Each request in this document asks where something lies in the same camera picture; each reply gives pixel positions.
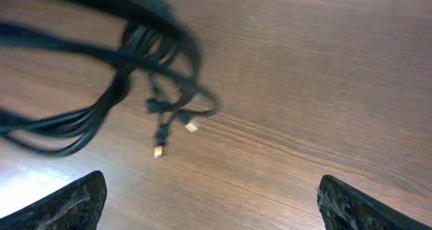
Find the wood grain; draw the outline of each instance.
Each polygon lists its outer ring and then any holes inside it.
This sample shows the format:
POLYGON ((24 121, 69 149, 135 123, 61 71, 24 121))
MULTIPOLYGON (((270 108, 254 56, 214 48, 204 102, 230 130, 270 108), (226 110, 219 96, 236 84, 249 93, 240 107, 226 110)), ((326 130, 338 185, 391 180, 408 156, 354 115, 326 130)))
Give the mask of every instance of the wood grain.
MULTIPOLYGON (((144 74, 98 136, 47 160, 0 141, 0 217, 101 170, 100 229, 324 229, 332 174, 432 225, 432 0, 168 0, 200 39, 223 111, 152 158, 144 74)), ((1 19, 117 47, 124 21, 52 0, 0 0, 1 19)), ((113 71, 1 49, 0 105, 34 117, 91 104, 113 71)))

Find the bundled cable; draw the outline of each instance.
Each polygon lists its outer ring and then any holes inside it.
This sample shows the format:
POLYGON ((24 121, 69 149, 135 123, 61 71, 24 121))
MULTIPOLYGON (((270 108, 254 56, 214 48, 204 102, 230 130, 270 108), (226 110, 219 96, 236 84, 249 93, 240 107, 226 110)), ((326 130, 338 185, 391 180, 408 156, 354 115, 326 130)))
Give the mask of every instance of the bundled cable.
POLYGON ((76 53, 108 63, 116 70, 108 89, 98 101, 83 109, 61 115, 33 120, 0 108, 0 136, 22 148, 47 156, 67 156, 84 148, 96 135, 109 110, 127 97, 130 74, 136 69, 148 73, 153 96, 146 101, 149 113, 158 114, 159 128, 155 134, 155 156, 162 155, 167 144, 170 126, 176 119, 194 131, 194 117, 209 117, 218 110, 216 97, 198 85, 200 53, 195 39, 181 26, 172 10, 162 0, 63 0, 96 9, 126 19, 128 24, 117 51, 74 42, 37 31, 31 27, 0 22, 0 46, 39 49, 51 52, 76 53), (156 43, 157 50, 152 51, 156 43), (171 65, 183 53, 189 62, 191 75, 184 77, 172 70, 171 65), (156 76, 169 78, 180 92, 177 102, 171 103, 156 80, 156 76), (208 111, 185 109, 197 94, 212 102, 208 111), (25 130, 50 138, 78 139, 65 148, 39 148, 17 139, 12 132, 25 130))

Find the wooden surface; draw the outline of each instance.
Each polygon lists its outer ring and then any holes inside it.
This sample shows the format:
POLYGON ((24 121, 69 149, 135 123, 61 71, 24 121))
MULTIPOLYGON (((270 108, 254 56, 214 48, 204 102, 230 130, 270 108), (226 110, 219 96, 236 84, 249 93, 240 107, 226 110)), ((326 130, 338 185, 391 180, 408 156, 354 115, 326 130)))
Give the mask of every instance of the wooden surface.
MULTIPOLYGON (((223 112, 152 157, 155 118, 131 95, 78 154, 0 141, 0 217, 101 170, 99 229, 324 229, 332 174, 432 225, 432 0, 169 0, 202 45, 223 112)), ((124 21, 50 0, 0 17, 116 47, 124 21)), ((82 57, 1 49, 0 105, 34 117, 91 104, 112 71, 82 57)))

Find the wire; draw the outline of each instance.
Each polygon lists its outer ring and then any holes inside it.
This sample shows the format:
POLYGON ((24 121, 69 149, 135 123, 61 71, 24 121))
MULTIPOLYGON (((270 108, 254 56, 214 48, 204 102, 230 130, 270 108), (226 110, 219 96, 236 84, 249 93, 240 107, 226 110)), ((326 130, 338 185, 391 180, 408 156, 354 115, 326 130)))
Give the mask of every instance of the wire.
POLYGON ((98 101, 83 109, 61 115, 33 120, 0 108, 0 136, 31 152, 46 156, 67 156, 84 148, 97 134, 109 110, 127 97, 130 90, 130 74, 136 69, 148 73, 153 97, 146 101, 149 113, 158 114, 159 128, 155 134, 155 146, 166 146, 169 128, 175 119, 185 125, 193 117, 214 115, 219 102, 215 95, 198 85, 200 53, 193 36, 176 20, 172 10, 162 0, 64 0, 127 19, 121 47, 117 51, 104 47, 74 42, 56 37, 31 27, 0 23, 0 46, 23 49, 42 49, 51 52, 76 53, 108 63, 116 73, 111 85, 98 101), (157 43, 157 50, 152 52, 157 43), (184 77, 171 69, 180 53, 185 54, 192 75, 184 77), (157 83, 156 75, 173 81, 181 93, 180 99, 171 103, 157 83), (207 111, 183 109, 197 94, 207 97, 213 104, 207 111), (164 122, 165 114, 171 116, 164 122), (41 148, 17 139, 12 132, 25 130, 51 138, 75 138, 65 148, 41 148))

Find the black wire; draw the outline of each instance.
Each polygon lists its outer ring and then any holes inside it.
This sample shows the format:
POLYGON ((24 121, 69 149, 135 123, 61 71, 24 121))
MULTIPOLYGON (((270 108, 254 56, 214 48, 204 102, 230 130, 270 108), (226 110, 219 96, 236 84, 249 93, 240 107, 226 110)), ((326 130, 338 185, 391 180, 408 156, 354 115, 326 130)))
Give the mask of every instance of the black wire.
POLYGON ((110 108, 127 97, 130 90, 129 75, 140 68, 148 72, 148 80, 153 97, 147 100, 150 113, 159 116, 159 129, 156 133, 157 146, 165 145, 172 121, 182 115, 187 118, 208 117, 217 112, 216 97, 207 89, 199 86, 200 53, 190 33, 181 27, 168 5, 162 0, 64 0, 104 11, 129 21, 117 51, 103 47, 74 42, 36 31, 34 28, 0 23, 0 46, 23 49, 42 49, 45 51, 76 53, 108 63, 116 74, 108 89, 98 101, 83 109, 32 120, 14 112, 0 108, 0 136, 22 148, 47 156, 67 156, 85 147, 96 135, 110 108), (159 43, 154 53, 151 49, 159 43), (184 76, 170 69, 176 57, 185 54, 189 60, 192 75, 184 76), (158 85, 155 75, 171 79, 181 93, 180 99, 170 103, 163 89, 158 85), (207 97, 213 108, 207 111, 183 109, 196 94, 207 97), (164 114, 171 116, 164 123, 164 114), (26 130, 40 136, 51 138, 79 138, 61 149, 39 148, 19 140, 10 133, 26 130))

